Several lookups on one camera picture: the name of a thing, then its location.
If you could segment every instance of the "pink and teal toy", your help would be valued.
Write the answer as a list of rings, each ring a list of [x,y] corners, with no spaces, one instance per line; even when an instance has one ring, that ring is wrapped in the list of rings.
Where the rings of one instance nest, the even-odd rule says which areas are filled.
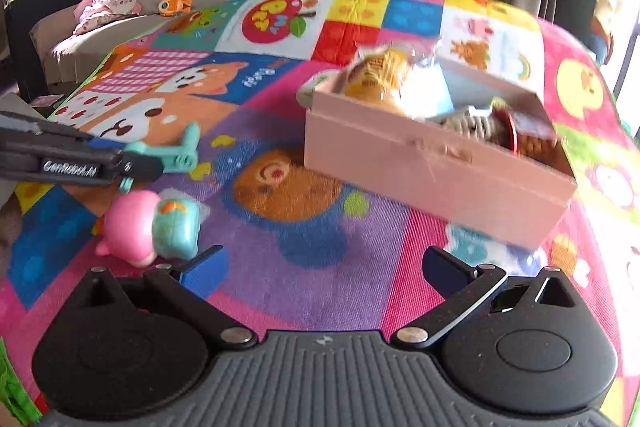
[[[150,190],[119,196],[96,224],[98,255],[114,255],[135,267],[156,256],[189,261],[198,253],[200,211],[187,198],[162,200]]]

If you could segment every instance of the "red square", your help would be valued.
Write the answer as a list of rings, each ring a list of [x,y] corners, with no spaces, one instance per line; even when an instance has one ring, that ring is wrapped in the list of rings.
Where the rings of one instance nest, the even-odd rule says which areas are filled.
[[[380,28],[325,21],[312,60],[346,66],[359,45],[375,46]]]

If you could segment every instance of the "colorful mat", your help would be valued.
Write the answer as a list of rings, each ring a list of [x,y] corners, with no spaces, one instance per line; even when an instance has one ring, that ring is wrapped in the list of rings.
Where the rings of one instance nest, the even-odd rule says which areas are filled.
[[[296,91],[347,64],[357,44],[434,39],[471,67],[535,90],[566,139],[578,191],[537,251],[322,178],[302,167]],[[190,121],[200,163],[150,186],[201,201],[201,250],[230,267],[208,300],[254,330],[394,328],[440,297],[422,280],[428,245],[469,264],[534,275],[556,264],[616,346],[604,410],[629,419],[640,380],[640,153],[621,129],[598,70],[563,30],[491,0],[235,0],[169,20],[117,47],[53,120],[105,139],[169,144]],[[286,166],[286,183],[272,183]],[[33,349],[97,259],[92,226],[116,189],[23,183],[24,233],[0,287],[0,335],[31,394]]]

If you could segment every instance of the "yellow moon print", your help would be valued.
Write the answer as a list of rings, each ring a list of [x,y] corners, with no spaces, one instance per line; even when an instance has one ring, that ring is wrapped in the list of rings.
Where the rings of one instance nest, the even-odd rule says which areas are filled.
[[[558,98],[571,116],[584,120],[584,110],[602,107],[604,92],[598,74],[577,60],[564,60],[556,78]]]

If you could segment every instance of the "open box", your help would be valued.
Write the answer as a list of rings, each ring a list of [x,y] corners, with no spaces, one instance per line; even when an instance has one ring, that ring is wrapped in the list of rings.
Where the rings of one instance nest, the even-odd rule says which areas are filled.
[[[455,107],[499,96],[550,124],[535,93],[440,58]],[[306,114],[305,167],[531,250],[561,219],[576,189],[564,149],[554,167],[431,122],[422,123],[334,92],[314,90]]]

